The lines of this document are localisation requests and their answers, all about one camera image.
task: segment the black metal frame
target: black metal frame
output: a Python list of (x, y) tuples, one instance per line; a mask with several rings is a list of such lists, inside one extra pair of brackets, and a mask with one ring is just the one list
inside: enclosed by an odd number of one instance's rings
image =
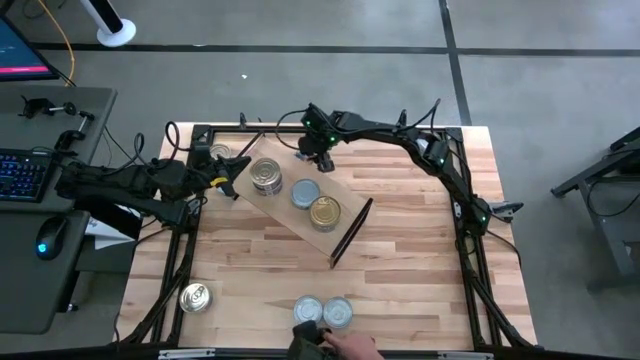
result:
[[(206, 129), (194, 128), (191, 142), (194, 141), (207, 141), (209, 144), (213, 143), (213, 135), (215, 132), (221, 130), (229, 130), (236, 133), (251, 133), (251, 132), (268, 132), (272, 131), (273, 127), (266, 127), (263, 125), (258, 126), (234, 126), (223, 125), (210, 127), (206, 126)], [(282, 131), (288, 133), (303, 133), (303, 127), (286, 127), (282, 128)], [(460, 157), (466, 161), (466, 153), (464, 149), (462, 131), (460, 128), (446, 128), (438, 129), (440, 136), (447, 136), (450, 139), (450, 143), (455, 148)], [(461, 176), (465, 178), (465, 181), (469, 181), (465, 171), (460, 171)], [(452, 200), (452, 215), (454, 218), (454, 225), (456, 231), (456, 248), (460, 257), (460, 265), (462, 269), (462, 280), (465, 291), (465, 298), (467, 302), (467, 313), (469, 315), (469, 326), (471, 330), (471, 336), (473, 341), (472, 353), (482, 354), (494, 354), (495, 359), (589, 359), (589, 360), (605, 360), (614, 359), (610, 357), (592, 356), (592, 355), (579, 355), (571, 353), (562, 353), (547, 351), (541, 347), (532, 346), (526, 340), (522, 339), (515, 329), (509, 324), (505, 315), (500, 311), (499, 307), (493, 302), (491, 295), (491, 282), (489, 279), (489, 272), (487, 268), (486, 257), (484, 254), (484, 248), (482, 239), (479, 237), (473, 237), (472, 243), (474, 246), (474, 253), (476, 254), (478, 272), (471, 267), (471, 260), (469, 258), (469, 251), (466, 246), (467, 231), (462, 226), (462, 221), (459, 221), (459, 214), (456, 211), (457, 205)], [(67, 360), (73, 359), (157, 359), (159, 354), (166, 354), (169, 350), (180, 350), (178, 347), (178, 341), (180, 332), (182, 329), (183, 311), (178, 304), (173, 317), (173, 323), (171, 331), (167, 340), (161, 341), (161, 330), (164, 320), (164, 314), (166, 312), (166, 304), (168, 303), (173, 292), (180, 288), (183, 289), (189, 281), (191, 266), (193, 263), (193, 255), (196, 245), (196, 237), (198, 232), (198, 225), (200, 221), (200, 211), (190, 215), (187, 219), (185, 226), (181, 227), (181, 231), (174, 231), (171, 243), (169, 246), (169, 252), (167, 254), (167, 263), (165, 265), (165, 273), (163, 276), (163, 282), (161, 286), (161, 292), (158, 300), (149, 310), (149, 313), (138, 324), (136, 329), (127, 336), (121, 342), (110, 343), (105, 346), (91, 347), (91, 348), (78, 348), (78, 349), (64, 349), (64, 350), (51, 350), (31, 353), (18, 353), (0, 355), (0, 359), (50, 359), (50, 358), (65, 358)], [(184, 234), (188, 234), (186, 251), (182, 262), (178, 269), (173, 273), (174, 264), (177, 258), (178, 246), (180, 237)], [(487, 308), (487, 316), (489, 319), (491, 344), (487, 344), (484, 340), (480, 322), (478, 318), (478, 309), (475, 301), (475, 294), (483, 300)], [(152, 330), (151, 342), (141, 343), (146, 337), (147, 333)], [(512, 347), (506, 347), (501, 345), (500, 336), (501, 331), (505, 337), (509, 340)], [(285, 359), (286, 349), (250, 349), (250, 348), (215, 348), (210, 349), (209, 355), (215, 353), (216, 359)], [(448, 355), (457, 354), (453, 351), (406, 351), (406, 350), (383, 350), (381, 351), (383, 357), (395, 358), (395, 359), (438, 359), (447, 358)]]
[[(279, 128), (278, 133), (303, 134), (304, 130), (305, 129), (302, 126), (299, 126), (299, 127), (287, 126), (287, 127)], [(206, 139), (206, 142), (209, 145), (213, 145), (213, 141), (217, 133), (232, 133), (232, 134), (233, 133), (249, 133), (249, 134), (255, 133), (256, 135), (253, 137), (253, 139), (251, 139), (249, 143), (245, 146), (245, 148), (242, 149), (242, 151), (240, 151), (240, 153), (238, 154), (238, 156), (242, 156), (253, 146), (253, 144), (255, 144), (256, 141), (258, 141), (260, 137), (264, 136), (264, 134), (266, 133), (272, 133), (274, 131), (275, 131), (274, 126), (258, 125), (258, 126), (247, 127), (246, 123), (243, 121), (240, 122), (239, 126), (231, 126), (231, 127), (220, 126), (220, 125), (194, 125), (193, 133), (192, 133), (192, 141), (194, 140), (203, 141)], [(340, 239), (336, 247), (331, 252), (331, 255), (329, 258), (329, 267), (331, 269), (333, 269), (338, 264), (338, 262), (340, 261), (340, 258), (342, 257), (342, 255), (344, 255), (345, 251), (347, 250), (347, 247), (349, 247), (349, 245), (351, 244), (351, 241), (353, 241), (353, 238), (355, 238), (355, 236), (358, 234), (360, 227), (362, 227), (362, 224), (364, 224), (365, 220), (367, 219), (367, 215), (369, 215), (369, 210), (371, 210), (372, 204), (373, 204), (373, 199), (371, 198), (367, 199), (366, 203), (364, 204), (364, 206), (362, 207), (358, 215), (355, 217), (355, 219), (351, 223), (351, 226), (349, 226), (349, 229), (347, 229), (347, 231), (342, 236), (342, 239)]]
[[(609, 146), (609, 149), (612, 151), (611, 154), (563, 182), (561, 185), (552, 188), (551, 193), (555, 197), (561, 198), (571, 190), (580, 190), (582, 199), (585, 201), (585, 204), (587, 204), (589, 193), (596, 183), (640, 182), (640, 177), (637, 176), (635, 176), (635, 178), (624, 175), (605, 177), (607, 174), (638, 160), (638, 155), (640, 155), (640, 127), (616, 140)], [(589, 216), (598, 235), (607, 242), (613, 260), (616, 263), (619, 276), (592, 280), (587, 284), (587, 289), (592, 292), (598, 292), (609, 288), (640, 285), (640, 272), (636, 270), (633, 260), (629, 257), (625, 249), (625, 244), (611, 236), (611, 234), (607, 234), (605, 226), (603, 225), (603, 222), (606, 221), (605, 217), (601, 217), (590, 210)]]

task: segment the can lid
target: can lid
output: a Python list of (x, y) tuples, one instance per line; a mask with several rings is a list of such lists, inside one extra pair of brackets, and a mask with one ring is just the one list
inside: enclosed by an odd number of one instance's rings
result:
[(309, 320), (320, 322), (322, 320), (322, 302), (311, 295), (300, 297), (293, 306), (293, 319), (296, 324)]
[(322, 315), (327, 325), (334, 328), (343, 328), (351, 322), (353, 309), (349, 300), (338, 296), (327, 301)]
[(258, 185), (273, 185), (280, 179), (280, 165), (273, 159), (261, 158), (251, 166), (251, 180)]
[(187, 286), (180, 294), (180, 307), (185, 312), (202, 311), (211, 303), (211, 292), (200, 283)]
[(320, 188), (310, 179), (298, 180), (291, 188), (291, 200), (298, 207), (308, 208), (320, 196)]
[(317, 225), (334, 225), (340, 219), (340, 204), (329, 196), (321, 196), (311, 204), (311, 221)]
[(209, 148), (209, 153), (214, 159), (217, 159), (218, 155), (222, 156), (223, 158), (230, 158), (231, 148), (225, 144), (213, 144), (211, 145), (211, 148)]

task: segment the monitor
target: monitor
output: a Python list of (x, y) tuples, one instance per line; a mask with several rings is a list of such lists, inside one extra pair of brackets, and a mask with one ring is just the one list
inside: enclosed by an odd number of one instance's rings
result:
[(4, 16), (0, 16), (0, 81), (58, 79), (52, 67)]

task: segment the computer mouse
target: computer mouse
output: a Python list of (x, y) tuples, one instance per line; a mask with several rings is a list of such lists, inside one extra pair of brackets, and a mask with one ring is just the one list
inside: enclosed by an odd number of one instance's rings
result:
[(55, 216), (47, 219), (36, 237), (36, 255), (42, 260), (53, 260), (62, 250), (67, 218)]

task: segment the gold tin can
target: gold tin can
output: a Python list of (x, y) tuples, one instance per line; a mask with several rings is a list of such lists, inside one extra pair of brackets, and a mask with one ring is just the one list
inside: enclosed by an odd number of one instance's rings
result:
[(217, 159), (218, 155), (222, 156), (225, 159), (228, 159), (231, 157), (231, 148), (225, 144), (213, 144), (209, 148), (209, 153), (214, 159)]
[(280, 165), (270, 158), (256, 160), (251, 166), (251, 181), (261, 195), (273, 196), (282, 190)]
[(340, 221), (340, 204), (330, 196), (317, 198), (309, 208), (313, 227), (321, 232), (330, 232)]

